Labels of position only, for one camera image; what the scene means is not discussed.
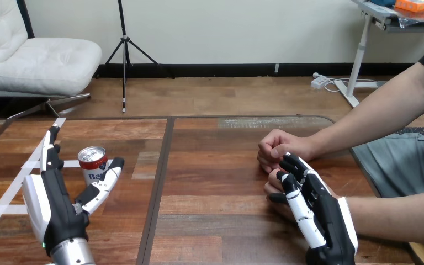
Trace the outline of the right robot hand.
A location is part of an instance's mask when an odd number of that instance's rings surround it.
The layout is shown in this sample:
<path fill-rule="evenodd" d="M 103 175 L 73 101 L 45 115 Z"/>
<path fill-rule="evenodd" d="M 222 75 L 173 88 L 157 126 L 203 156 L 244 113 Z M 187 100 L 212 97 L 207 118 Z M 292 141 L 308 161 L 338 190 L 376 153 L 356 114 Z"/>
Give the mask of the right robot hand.
<path fill-rule="evenodd" d="M 283 192 L 269 198 L 290 207 L 309 245 L 306 264 L 355 264 L 358 239 L 346 198 L 335 198 L 319 174 L 293 153 L 283 156 L 280 167 Z"/>

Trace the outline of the person's hand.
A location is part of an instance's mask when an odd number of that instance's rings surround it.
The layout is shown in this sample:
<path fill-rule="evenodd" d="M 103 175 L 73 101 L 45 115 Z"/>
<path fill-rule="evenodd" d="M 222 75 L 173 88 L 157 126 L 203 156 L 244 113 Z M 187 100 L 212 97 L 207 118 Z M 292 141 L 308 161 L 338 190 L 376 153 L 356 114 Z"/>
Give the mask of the person's hand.
<path fill-rule="evenodd" d="M 260 167 L 266 173 L 279 169 L 279 163 L 287 152 L 311 160 L 317 155 L 317 148 L 310 137 L 298 137 L 273 129 L 258 144 L 257 159 Z"/>
<path fill-rule="evenodd" d="M 277 179 L 277 172 L 279 172 L 279 169 L 272 170 L 269 173 L 267 182 L 264 185 L 263 189 L 266 194 L 267 202 L 269 204 L 269 207 L 273 209 L 276 213 L 278 213 L 280 216 L 287 219 L 288 221 L 295 223 L 294 215 L 287 203 L 275 203 L 270 200 L 270 194 L 283 193 L 281 182 Z"/>

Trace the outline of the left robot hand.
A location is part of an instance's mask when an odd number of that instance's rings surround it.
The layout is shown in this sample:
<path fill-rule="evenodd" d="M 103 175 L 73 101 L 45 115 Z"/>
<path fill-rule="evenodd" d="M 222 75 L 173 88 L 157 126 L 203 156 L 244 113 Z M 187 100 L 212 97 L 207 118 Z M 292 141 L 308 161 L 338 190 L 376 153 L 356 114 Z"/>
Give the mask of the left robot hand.
<path fill-rule="evenodd" d="M 99 180 L 70 201 L 62 175 L 60 146 L 55 143 L 58 125 L 48 129 L 43 139 L 40 174 L 23 180 L 23 198 L 35 237 L 55 264 L 92 264 L 86 228 L 89 217 L 109 197 L 124 167 L 115 157 Z"/>

